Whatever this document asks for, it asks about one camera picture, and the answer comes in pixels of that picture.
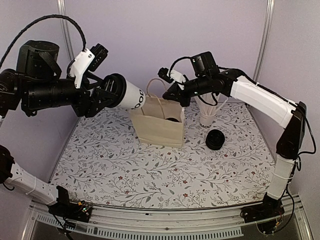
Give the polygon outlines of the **stack of black lids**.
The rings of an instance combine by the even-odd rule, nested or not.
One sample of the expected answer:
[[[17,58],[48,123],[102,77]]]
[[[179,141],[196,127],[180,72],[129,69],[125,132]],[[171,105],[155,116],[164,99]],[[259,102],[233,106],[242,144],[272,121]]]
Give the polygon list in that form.
[[[218,129],[212,129],[208,132],[205,144],[211,150],[220,150],[225,143],[225,135]]]

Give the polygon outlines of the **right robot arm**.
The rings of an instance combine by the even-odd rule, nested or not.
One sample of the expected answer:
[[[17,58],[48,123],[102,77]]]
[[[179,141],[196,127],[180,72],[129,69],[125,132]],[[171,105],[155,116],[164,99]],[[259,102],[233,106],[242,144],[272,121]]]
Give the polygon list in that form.
[[[302,101],[294,103],[254,82],[238,68],[218,66],[209,51],[187,57],[195,74],[195,79],[189,80],[184,74],[174,70],[174,66],[184,59],[180,57],[170,68],[162,67],[158,71],[158,76],[171,85],[162,95],[164,99],[187,107],[192,97],[198,97],[203,102],[204,94],[222,94],[254,107],[284,129],[276,144],[275,171],[258,208],[262,218],[269,218],[278,210],[295,169],[301,167],[301,155],[304,152],[300,148],[305,129],[310,128],[307,106]]]

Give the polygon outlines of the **kraft paper bag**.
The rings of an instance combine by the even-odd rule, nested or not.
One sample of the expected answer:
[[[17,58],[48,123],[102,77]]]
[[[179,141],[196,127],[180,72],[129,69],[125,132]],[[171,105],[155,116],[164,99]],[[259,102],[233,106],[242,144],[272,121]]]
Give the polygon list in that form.
[[[130,119],[141,143],[181,148],[184,141],[185,109],[180,103],[157,97],[149,91],[156,78],[146,87],[146,100],[142,108],[131,110]],[[175,118],[172,122],[166,118]]]

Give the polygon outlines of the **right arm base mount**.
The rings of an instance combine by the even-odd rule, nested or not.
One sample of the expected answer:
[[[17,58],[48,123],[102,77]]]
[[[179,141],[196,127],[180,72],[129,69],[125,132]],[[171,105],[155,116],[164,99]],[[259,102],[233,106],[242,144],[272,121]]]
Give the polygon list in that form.
[[[257,229],[265,235],[275,233],[283,221],[285,213],[281,200],[265,196],[262,203],[246,206],[241,209],[240,216],[245,223],[262,221],[257,224]]]

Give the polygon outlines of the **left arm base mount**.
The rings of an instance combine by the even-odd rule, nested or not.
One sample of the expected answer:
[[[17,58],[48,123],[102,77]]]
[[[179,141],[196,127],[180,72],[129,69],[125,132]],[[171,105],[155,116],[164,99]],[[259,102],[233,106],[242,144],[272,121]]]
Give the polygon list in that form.
[[[65,219],[88,223],[92,214],[92,206],[84,200],[71,202],[69,192],[62,186],[57,186],[56,203],[48,205],[48,212]]]

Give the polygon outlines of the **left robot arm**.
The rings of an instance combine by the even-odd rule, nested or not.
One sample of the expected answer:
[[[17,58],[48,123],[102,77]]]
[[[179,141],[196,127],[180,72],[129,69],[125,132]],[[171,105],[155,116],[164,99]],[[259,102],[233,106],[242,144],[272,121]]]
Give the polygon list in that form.
[[[1,118],[17,107],[33,117],[40,110],[61,106],[71,106],[77,116],[90,118],[120,104],[127,89],[124,77],[94,74],[108,55],[105,47],[83,46],[79,58],[67,66],[66,78],[61,78],[58,53],[59,46],[48,41],[30,40],[20,48],[16,68],[0,74]]]

